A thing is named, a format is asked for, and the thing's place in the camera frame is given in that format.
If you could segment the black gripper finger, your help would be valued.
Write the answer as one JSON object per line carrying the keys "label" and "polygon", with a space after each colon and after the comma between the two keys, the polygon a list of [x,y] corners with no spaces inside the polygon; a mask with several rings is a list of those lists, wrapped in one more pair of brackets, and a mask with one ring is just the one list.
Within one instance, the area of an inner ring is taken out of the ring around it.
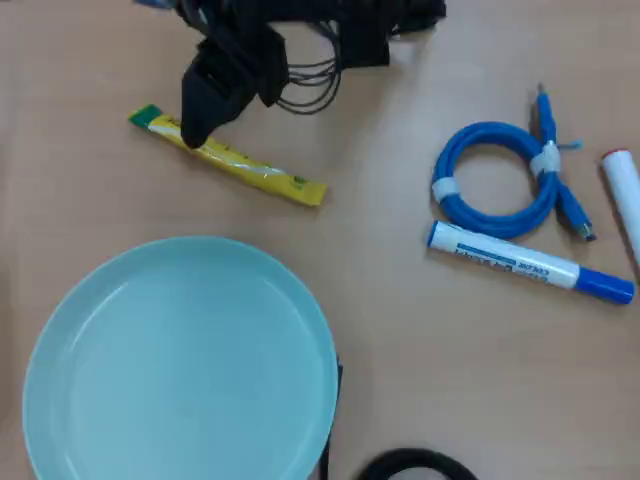
{"label": "black gripper finger", "polygon": [[257,77],[242,58],[203,40],[181,82],[181,136],[201,147],[218,127],[236,119],[257,94]]}
{"label": "black gripper finger", "polygon": [[258,94],[263,104],[271,107],[289,82],[285,40],[270,26],[262,26],[256,49],[260,61]]}

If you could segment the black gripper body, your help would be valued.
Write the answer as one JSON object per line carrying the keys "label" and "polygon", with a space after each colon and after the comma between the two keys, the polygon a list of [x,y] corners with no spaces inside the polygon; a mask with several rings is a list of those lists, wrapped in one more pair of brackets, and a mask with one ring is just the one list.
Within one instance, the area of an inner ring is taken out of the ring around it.
{"label": "black gripper body", "polygon": [[285,1],[199,1],[198,19],[206,38],[214,42],[240,44],[282,42],[270,22],[286,16]]}

